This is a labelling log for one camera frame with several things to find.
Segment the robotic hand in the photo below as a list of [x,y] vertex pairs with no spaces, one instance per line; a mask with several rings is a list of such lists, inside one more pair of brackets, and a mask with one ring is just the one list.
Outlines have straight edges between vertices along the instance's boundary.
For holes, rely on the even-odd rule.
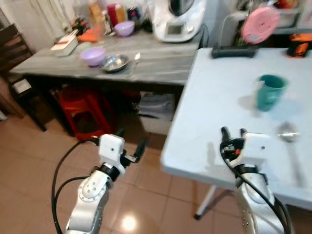
[[133,156],[127,156],[124,139],[115,135],[102,135],[98,141],[101,167],[95,167],[91,175],[78,188],[76,205],[67,223],[65,234],[98,234],[103,210],[109,199],[109,190],[131,163],[138,163],[147,141],[142,141]]
[[[290,234],[288,215],[268,187],[265,174],[259,173],[259,157],[265,150],[264,134],[247,133],[241,129],[241,138],[230,138],[226,127],[221,129],[220,153],[235,174],[234,195],[243,214],[243,228],[248,234]],[[284,216],[274,206],[282,209]]]

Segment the spoon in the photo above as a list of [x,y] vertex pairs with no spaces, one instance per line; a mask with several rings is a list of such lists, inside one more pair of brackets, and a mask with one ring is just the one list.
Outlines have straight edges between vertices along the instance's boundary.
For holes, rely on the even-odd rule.
[[298,157],[296,155],[295,146],[290,145],[297,140],[298,132],[296,130],[296,127],[289,122],[285,122],[279,127],[278,131],[279,131],[278,136],[286,143],[289,143],[287,148],[291,156],[290,160],[293,166],[294,176],[297,180],[298,186],[304,187],[305,179],[300,170],[300,165],[298,162]]
[[133,68],[133,70],[131,71],[130,75],[128,76],[128,78],[130,78],[131,76],[133,76],[133,73],[135,72],[136,68],[137,68],[137,64],[140,62],[141,59],[141,53],[137,53],[135,56],[135,67]]

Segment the teal cup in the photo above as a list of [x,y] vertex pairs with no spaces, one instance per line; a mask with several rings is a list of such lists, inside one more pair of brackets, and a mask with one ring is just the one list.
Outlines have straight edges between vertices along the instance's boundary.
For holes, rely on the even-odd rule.
[[259,81],[262,81],[263,84],[257,93],[257,108],[260,111],[269,111],[280,100],[288,82],[282,77],[273,75],[264,75],[260,77]]

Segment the metal bowl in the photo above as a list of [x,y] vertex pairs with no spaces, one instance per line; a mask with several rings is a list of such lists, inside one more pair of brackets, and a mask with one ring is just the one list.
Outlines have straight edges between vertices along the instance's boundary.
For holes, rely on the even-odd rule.
[[100,68],[104,72],[113,73],[124,69],[129,63],[129,58],[126,55],[115,55],[106,57]]

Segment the purple bowl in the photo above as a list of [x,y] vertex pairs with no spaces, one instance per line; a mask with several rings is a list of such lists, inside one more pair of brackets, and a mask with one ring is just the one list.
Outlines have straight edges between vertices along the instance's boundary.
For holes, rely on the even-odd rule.
[[93,47],[80,54],[80,58],[91,67],[99,66],[105,56],[106,51],[102,47]]
[[135,23],[133,21],[125,21],[117,24],[114,29],[117,32],[118,36],[127,37],[133,33],[135,29]]

